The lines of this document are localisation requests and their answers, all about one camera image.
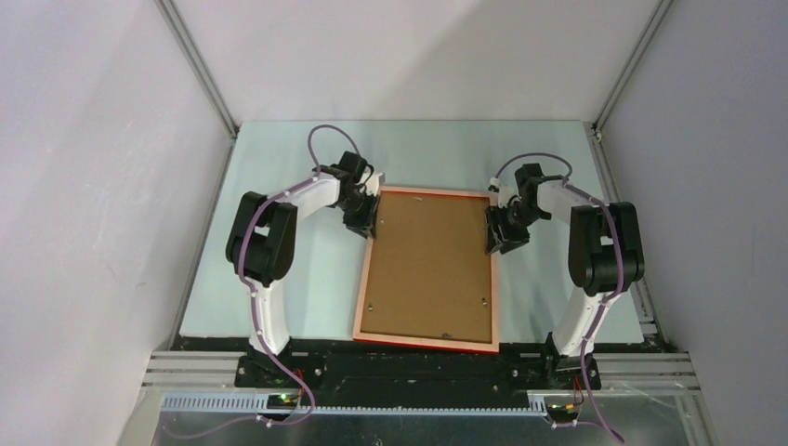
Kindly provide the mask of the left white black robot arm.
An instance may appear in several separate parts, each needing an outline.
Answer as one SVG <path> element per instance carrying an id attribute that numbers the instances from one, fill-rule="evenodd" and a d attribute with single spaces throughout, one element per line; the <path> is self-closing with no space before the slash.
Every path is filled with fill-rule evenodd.
<path id="1" fill-rule="evenodd" d="M 238 205 L 225 256 L 251 299 L 252 348 L 266 353 L 257 373 L 272 387 L 294 374 L 281 352 L 291 335 L 285 321 L 283 279 L 295 259 L 298 224 L 323 208 L 337 208 L 347 230 L 364 239 L 376 236 L 376 217 L 385 174 L 355 152 L 337 164 L 319 164 L 310 176 L 271 195 L 245 193 Z"/>

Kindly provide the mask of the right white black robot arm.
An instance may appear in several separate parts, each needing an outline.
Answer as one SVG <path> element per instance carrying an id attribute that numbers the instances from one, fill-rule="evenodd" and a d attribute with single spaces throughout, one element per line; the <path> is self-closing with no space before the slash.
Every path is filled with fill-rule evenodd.
<path id="1" fill-rule="evenodd" d="M 611 306 L 644 275 L 637 210 L 629 202 L 605 203 L 566 176 L 548 176 L 538 163 L 523 164 L 515 179 L 514 188 L 504 186 L 498 175 L 490 180 L 485 252 L 504 255 L 524 246 L 531 239 L 530 226 L 539 220 L 568 225 L 568 272 L 574 288 L 540 357 L 544 382 L 564 388 L 588 370 Z"/>

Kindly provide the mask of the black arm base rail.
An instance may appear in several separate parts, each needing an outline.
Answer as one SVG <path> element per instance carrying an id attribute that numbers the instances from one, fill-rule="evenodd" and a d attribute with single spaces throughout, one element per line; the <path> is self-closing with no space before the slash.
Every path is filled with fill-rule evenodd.
<path id="1" fill-rule="evenodd" d="M 176 351 L 238 352 L 233 383 L 273 388 L 273 409 L 524 409 L 528 392 L 599 390 L 596 361 L 563 360 L 540 344 L 504 343 L 494 353 L 293 339 L 279 354 L 286 374 L 240 337 L 179 337 Z"/>

